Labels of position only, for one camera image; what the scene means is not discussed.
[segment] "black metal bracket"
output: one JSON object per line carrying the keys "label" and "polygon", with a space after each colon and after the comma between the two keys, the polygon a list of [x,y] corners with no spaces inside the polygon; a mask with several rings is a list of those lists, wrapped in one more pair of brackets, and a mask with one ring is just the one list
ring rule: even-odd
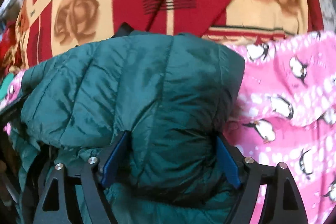
{"label": "black metal bracket", "polygon": [[[46,182],[33,224],[82,224],[75,185],[82,185],[92,224],[117,224],[104,189],[114,183],[130,138],[130,132],[120,132],[109,147],[81,162],[81,167],[76,165],[76,169],[57,164]],[[276,167],[260,165],[230,146],[221,134],[217,135],[216,152],[228,181],[239,190],[225,224],[250,223],[263,184],[267,189],[259,224],[308,224],[299,190],[285,163]]]}
{"label": "black metal bracket", "polygon": [[4,128],[9,121],[20,116],[21,109],[27,98],[28,95],[19,97],[0,111],[0,128]]}
{"label": "black metal bracket", "polygon": [[266,184],[266,194],[259,224],[308,224],[305,207],[286,163],[277,166],[260,165],[251,157],[244,157],[236,147],[228,144],[222,134],[217,137],[217,158],[229,154],[223,172],[231,184],[241,191],[227,224],[250,223],[257,202],[260,185]]}

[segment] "green fabric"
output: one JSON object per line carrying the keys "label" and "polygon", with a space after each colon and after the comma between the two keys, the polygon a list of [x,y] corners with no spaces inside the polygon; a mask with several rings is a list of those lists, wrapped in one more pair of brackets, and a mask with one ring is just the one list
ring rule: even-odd
{"label": "green fabric", "polygon": [[14,79],[14,74],[10,73],[2,81],[2,84],[0,86],[0,100],[5,98],[5,96],[7,94],[8,86],[13,79]]}
{"label": "green fabric", "polygon": [[[235,196],[217,167],[211,132],[236,100],[244,60],[188,34],[134,32],[85,44],[26,71],[30,94],[11,138],[21,186],[39,152],[59,148],[67,167],[98,155],[121,130],[132,150],[122,183],[105,191],[120,224],[223,223]],[[84,223],[90,223],[80,187]]]}

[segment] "pink penguin fleece blanket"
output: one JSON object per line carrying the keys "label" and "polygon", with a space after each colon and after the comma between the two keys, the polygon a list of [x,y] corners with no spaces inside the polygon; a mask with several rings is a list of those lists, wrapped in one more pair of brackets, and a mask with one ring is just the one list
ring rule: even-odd
{"label": "pink penguin fleece blanket", "polygon": [[[224,136],[260,164],[286,162],[309,223],[336,205],[336,35],[312,32],[261,45],[228,46],[246,61]],[[258,223],[262,185],[251,224]]]}

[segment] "quilted fabric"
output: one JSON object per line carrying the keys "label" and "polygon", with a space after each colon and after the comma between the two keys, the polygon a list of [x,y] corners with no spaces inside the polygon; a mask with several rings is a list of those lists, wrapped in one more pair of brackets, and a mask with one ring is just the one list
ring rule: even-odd
{"label": "quilted fabric", "polygon": [[[227,120],[244,66],[227,47],[191,35],[133,32],[27,70],[26,127],[11,134],[21,186],[38,143],[59,148],[55,163],[69,167],[130,130],[122,182],[105,192],[118,222],[223,223],[235,197],[217,168],[211,132]],[[80,189],[78,196],[90,223]]]}

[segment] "clothing pile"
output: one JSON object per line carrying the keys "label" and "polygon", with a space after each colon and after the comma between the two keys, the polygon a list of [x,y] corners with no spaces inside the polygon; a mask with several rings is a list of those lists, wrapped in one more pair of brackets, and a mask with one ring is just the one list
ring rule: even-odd
{"label": "clothing pile", "polygon": [[[125,180],[105,192],[118,222],[223,223],[235,193],[212,157],[208,134],[220,130],[260,164],[286,162],[309,223],[322,224],[336,205],[335,7],[335,0],[24,0],[2,63],[4,76],[16,77],[0,106],[29,95],[2,136],[13,146],[7,165],[24,189],[41,146],[58,149],[55,164],[71,165],[130,130]],[[111,38],[123,22],[152,34]],[[197,205],[146,203],[136,198],[144,192]],[[262,186],[251,224],[265,194]],[[79,205],[89,224],[83,199]]]}

